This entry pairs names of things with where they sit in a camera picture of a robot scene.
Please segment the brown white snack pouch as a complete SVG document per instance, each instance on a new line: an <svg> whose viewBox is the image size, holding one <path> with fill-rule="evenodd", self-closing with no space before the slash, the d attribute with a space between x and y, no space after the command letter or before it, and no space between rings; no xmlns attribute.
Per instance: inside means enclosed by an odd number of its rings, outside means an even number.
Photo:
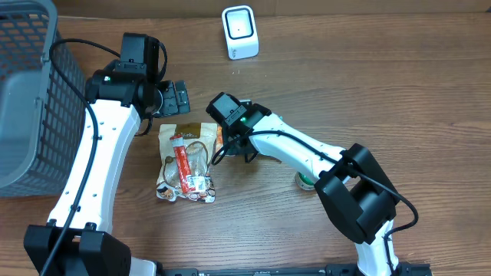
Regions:
<svg viewBox="0 0 491 276"><path fill-rule="evenodd" d="M215 153L217 125L214 123L163 124L158 135L162 166L157 179L157 197L174 202L178 198L193 202L213 203L216 190L209 172ZM186 147L191 170L191 191L181 189L176 157L170 137L180 134Z"/></svg>

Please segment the red stick packet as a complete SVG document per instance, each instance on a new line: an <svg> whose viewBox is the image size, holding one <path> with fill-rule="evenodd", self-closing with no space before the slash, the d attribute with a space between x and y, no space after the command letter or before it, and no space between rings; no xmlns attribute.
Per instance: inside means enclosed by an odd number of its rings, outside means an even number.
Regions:
<svg viewBox="0 0 491 276"><path fill-rule="evenodd" d="M191 191L189 187L188 177L191 176L189 161L187 159L186 147L183 142L183 137L178 134L170 137L170 142L176 157L178 173L180 178L181 189L184 194Z"/></svg>

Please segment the green lidded jar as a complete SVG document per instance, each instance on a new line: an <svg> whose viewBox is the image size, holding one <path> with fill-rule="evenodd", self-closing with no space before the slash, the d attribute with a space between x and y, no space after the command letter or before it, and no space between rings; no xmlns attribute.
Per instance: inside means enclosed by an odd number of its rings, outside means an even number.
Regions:
<svg viewBox="0 0 491 276"><path fill-rule="evenodd" d="M315 189L315 184L300 172L295 174L295 183L305 191L313 191Z"/></svg>

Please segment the small orange snack packet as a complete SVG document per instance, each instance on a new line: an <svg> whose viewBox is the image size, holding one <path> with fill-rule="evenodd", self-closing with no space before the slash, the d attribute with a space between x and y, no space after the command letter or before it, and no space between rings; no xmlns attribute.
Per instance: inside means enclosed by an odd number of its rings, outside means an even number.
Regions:
<svg viewBox="0 0 491 276"><path fill-rule="evenodd" d="M217 153L223 147L223 144L222 127L217 126L215 153Z"/></svg>

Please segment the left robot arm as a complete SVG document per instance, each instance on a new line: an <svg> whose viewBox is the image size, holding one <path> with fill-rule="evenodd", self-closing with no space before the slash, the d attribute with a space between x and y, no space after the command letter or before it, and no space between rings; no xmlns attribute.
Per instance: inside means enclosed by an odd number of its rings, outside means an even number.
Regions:
<svg viewBox="0 0 491 276"><path fill-rule="evenodd" d="M127 151L146 118L190 110L186 84L146 72L98 70L86 83L85 129L68 182L45 225L24 247L41 275L162 275L112 236L114 200Z"/></svg>

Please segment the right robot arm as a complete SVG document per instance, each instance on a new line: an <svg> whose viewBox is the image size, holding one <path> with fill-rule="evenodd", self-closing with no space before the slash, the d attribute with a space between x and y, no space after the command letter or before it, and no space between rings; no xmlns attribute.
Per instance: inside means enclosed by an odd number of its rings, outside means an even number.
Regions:
<svg viewBox="0 0 491 276"><path fill-rule="evenodd" d="M398 272L391 238L401 197L367 148L354 144L346 150L315 140L257 103L212 104L208 112L228 136L214 164L237 146L293 167L312 182L335 228L355 244L358 271Z"/></svg>

